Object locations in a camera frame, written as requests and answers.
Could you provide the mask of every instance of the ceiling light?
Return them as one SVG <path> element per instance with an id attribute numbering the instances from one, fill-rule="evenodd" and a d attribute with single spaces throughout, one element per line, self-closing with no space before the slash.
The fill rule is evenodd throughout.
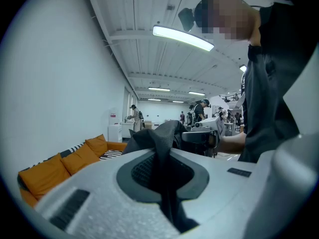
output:
<path id="1" fill-rule="evenodd" d="M 194 35 L 191 35 L 182 31 L 178 31 L 175 29 L 171 29 L 168 27 L 154 26 L 153 35 L 185 42 L 207 51 L 210 51 L 212 48 L 214 48 L 214 45 L 212 45 L 211 43 L 203 39 L 200 39 Z"/>
<path id="2" fill-rule="evenodd" d="M 247 70 L 247 66 L 241 65 L 241 66 L 239 67 L 239 69 L 242 70 L 243 72 L 245 72 L 245 71 Z"/>
<path id="3" fill-rule="evenodd" d="M 192 92 L 192 91 L 190 91 L 190 92 L 188 92 L 189 94 L 194 94 L 194 95 L 200 95 L 200 96 L 205 96 L 205 94 L 203 94 L 203 93 L 197 93 L 197 92 Z"/>
<path id="4" fill-rule="evenodd" d="M 162 89 L 162 88 L 149 88 L 149 90 L 162 90 L 162 91 L 170 91 L 170 89 Z"/>

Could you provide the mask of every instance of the white wall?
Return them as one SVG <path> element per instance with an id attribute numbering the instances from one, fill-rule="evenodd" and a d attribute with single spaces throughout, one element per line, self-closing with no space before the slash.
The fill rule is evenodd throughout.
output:
<path id="1" fill-rule="evenodd" d="M 86 0 L 32 0 L 0 47 L 0 170 L 18 171 L 104 134 L 122 117 L 127 81 L 103 46 Z"/>
<path id="2" fill-rule="evenodd" d="M 143 113 L 144 120 L 164 122 L 166 120 L 179 120 L 181 111 L 186 115 L 189 112 L 189 104 L 139 102 L 138 109 Z"/>
<path id="3" fill-rule="evenodd" d="M 207 99 L 209 100 L 209 103 L 212 106 L 223 107 L 223 111 L 227 111 L 229 109 L 228 104 L 225 103 L 225 101 L 220 96 L 210 97 Z M 209 118 L 212 117 L 212 110 L 213 110 L 212 108 L 205 108 L 204 109 L 205 114 L 208 114 Z"/>

